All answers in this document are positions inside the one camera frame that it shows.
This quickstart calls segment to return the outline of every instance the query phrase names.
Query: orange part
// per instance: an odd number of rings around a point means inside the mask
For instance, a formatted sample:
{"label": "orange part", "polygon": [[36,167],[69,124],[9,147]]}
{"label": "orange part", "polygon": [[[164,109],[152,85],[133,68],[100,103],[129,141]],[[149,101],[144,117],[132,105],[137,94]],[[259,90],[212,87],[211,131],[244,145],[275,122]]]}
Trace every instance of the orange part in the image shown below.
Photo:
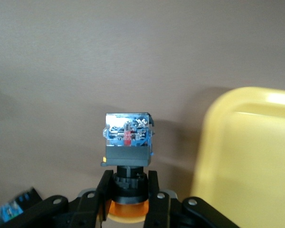
{"label": "orange part", "polygon": [[146,200],[137,204],[119,204],[112,201],[109,213],[119,217],[141,217],[145,216],[149,210],[149,201]]}

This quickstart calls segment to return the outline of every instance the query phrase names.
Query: red component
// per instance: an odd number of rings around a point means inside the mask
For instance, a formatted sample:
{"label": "red component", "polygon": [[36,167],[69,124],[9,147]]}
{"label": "red component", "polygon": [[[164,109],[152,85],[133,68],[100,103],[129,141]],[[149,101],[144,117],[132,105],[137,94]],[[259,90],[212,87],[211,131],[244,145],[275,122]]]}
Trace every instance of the red component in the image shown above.
{"label": "red component", "polygon": [[124,131],[123,143],[125,146],[131,146],[131,131]]}

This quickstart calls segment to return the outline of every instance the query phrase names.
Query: screw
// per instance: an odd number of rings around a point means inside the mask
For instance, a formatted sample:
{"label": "screw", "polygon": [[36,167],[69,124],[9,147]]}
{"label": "screw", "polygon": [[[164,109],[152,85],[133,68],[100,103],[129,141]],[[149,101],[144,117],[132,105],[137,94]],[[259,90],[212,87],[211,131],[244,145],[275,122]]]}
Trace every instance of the screw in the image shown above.
{"label": "screw", "polygon": [[88,198],[93,198],[94,196],[95,196],[95,194],[93,192],[91,192],[87,195]]}
{"label": "screw", "polygon": [[165,194],[160,192],[160,193],[157,194],[157,198],[163,199],[163,198],[165,198]]}
{"label": "screw", "polygon": [[53,201],[53,204],[59,204],[59,203],[61,203],[61,201],[62,201],[61,199],[56,199]]}
{"label": "screw", "polygon": [[190,205],[192,205],[192,206],[197,205],[197,201],[196,201],[195,199],[190,199],[190,200],[188,200],[188,203],[189,203]]}

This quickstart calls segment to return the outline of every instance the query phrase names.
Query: gray relay base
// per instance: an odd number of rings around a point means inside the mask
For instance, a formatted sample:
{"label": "gray relay base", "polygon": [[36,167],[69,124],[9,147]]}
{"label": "gray relay base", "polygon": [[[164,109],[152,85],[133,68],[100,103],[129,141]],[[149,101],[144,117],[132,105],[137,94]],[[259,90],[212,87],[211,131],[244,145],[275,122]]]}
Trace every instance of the gray relay base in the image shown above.
{"label": "gray relay base", "polygon": [[148,146],[106,146],[105,160],[101,166],[148,166],[151,162],[151,148]]}

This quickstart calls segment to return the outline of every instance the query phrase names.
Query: transparent relay cover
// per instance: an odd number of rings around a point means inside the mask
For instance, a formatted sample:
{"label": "transparent relay cover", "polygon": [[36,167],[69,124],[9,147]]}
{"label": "transparent relay cover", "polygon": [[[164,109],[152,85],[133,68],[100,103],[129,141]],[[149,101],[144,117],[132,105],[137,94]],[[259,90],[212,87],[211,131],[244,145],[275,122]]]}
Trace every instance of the transparent relay cover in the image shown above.
{"label": "transparent relay cover", "polygon": [[149,113],[107,113],[103,135],[107,146],[151,146],[153,120]]}

